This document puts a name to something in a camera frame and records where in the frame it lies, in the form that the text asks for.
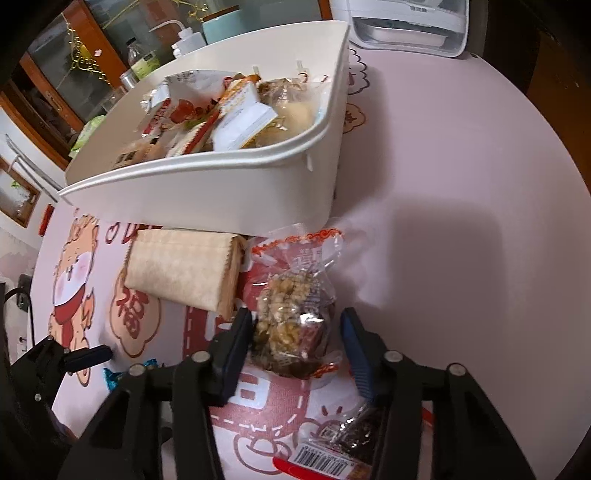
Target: black cable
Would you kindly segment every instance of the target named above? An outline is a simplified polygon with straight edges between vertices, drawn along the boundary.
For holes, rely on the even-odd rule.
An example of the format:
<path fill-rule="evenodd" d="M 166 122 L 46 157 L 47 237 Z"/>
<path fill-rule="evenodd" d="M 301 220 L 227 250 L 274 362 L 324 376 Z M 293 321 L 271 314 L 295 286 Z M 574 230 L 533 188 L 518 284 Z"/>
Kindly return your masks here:
<path fill-rule="evenodd" d="M 27 300 L 29 301 L 29 319 L 31 321 L 31 346 L 33 347 L 35 346 L 35 324 L 33 323 L 33 302 L 31 301 L 31 296 L 29 295 L 29 292 L 22 287 L 13 288 L 12 290 L 9 290 L 6 293 L 6 295 L 4 295 L 4 303 L 6 303 L 8 299 L 10 299 L 10 297 L 17 295 L 19 293 L 27 297 Z"/>

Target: table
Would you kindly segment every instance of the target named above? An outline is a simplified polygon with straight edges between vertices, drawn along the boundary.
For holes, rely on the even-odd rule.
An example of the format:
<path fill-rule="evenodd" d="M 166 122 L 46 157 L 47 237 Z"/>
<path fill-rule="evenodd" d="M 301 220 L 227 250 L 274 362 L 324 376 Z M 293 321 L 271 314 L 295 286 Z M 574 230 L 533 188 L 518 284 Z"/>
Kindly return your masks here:
<path fill-rule="evenodd" d="M 349 78 L 333 205 L 348 239 L 331 274 L 337 311 L 356 307 L 368 329 L 419 363 L 466 365 L 538 478 L 554 478 L 591 424 L 582 179 L 535 107 L 480 58 L 351 49 Z M 224 327 L 215 314 L 125 291 L 120 272 L 138 226 L 83 214 L 60 202 L 47 229 L 31 292 L 38 338 L 52 314 L 63 318 L 55 296 L 80 301 L 65 338 L 112 346 L 115 370 L 149 358 L 175 364 Z M 80 254 L 70 273 L 82 296 L 54 275 Z M 133 340 L 126 318 L 141 324 Z M 276 474 L 274 452 L 359 401 L 346 372 L 310 391 L 247 369 L 237 391 L 212 412 L 229 479 Z M 54 411 L 80 434 L 106 395 L 94 367 L 64 379 Z"/>

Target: blue candy wrapper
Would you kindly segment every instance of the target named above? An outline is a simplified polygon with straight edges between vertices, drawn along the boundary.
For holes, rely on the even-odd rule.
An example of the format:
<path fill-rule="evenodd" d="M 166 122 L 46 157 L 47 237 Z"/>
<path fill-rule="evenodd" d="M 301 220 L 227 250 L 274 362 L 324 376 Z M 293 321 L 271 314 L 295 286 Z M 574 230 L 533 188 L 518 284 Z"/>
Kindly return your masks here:
<path fill-rule="evenodd" d="M 155 358 L 151 358 L 150 360 L 146 360 L 144 362 L 144 367 L 151 369 L 151 368 L 155 368 L 158 366 L 158 362 L 156 361 Z M 107 383 L 107 387 L 109 388 L 109 391 L 113 391 L 114 389 L 117 388 L 117 385 L 119 384 L 119 380 L 121 379 L 121 377 L 123 377 L 124 374 L 126 374 L 127 372 L 113 372 L 108 368 L 103 368 L 103 373 L 105 375 L 105 382 Z"/>

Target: white plastic tray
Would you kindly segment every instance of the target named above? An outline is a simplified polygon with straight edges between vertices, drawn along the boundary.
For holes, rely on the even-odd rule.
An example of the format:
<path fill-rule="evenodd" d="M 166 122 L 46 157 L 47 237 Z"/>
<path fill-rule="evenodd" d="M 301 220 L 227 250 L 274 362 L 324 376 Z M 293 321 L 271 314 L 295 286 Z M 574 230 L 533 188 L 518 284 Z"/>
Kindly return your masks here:
<path fill-rule="evenodd" d="M 281 25 L 228 38 L 174 60 L 144 78 L 108 113 L 66 171 L 61 197 L 105 220 L 176 228 L 265 233 L 292 223 L 326 223 L 336 179 L 348 71 L 348 25 L 340 21 Z M 166 76 L 191 69 L 295 76 L 330 83 L 314 125 L 286 142 L 233 152 L 154 160 L 111 171 L 137 137 L 139 102 Z"/>

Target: plastic bottle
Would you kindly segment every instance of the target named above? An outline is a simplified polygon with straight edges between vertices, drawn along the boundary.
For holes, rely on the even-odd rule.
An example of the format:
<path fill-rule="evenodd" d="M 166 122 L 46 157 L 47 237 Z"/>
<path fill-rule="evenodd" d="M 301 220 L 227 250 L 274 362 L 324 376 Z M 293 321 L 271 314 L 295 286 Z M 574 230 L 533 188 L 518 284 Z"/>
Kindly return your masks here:
<path fill-rule="evenodd" d="M 146 53 L 144 47 L 135 37 L 126 42 L 128 48 L 127 59 L 135 76 L 141 80 L 149 73 L 160 67 L 160 61 L 153 51 Z"/>
<path fill-rule="evenodd" d="M 197 50 L 198 48 L 207 45 L 201 32 L 193 32 L 191 27 L 186 28 L 178 20 L 168 20 L 164 23 L 161 23 L 160 25 L 156 25 L 154 28 L 150 29 L 150 31 L 152 32 L 157 28 L 170 25 L 172 23 L 178 25 L 181 29 L 180 32 L 178 32 L 179 41 L 171 45 L 175 59 L 182 57 L 190 51 Z"/>

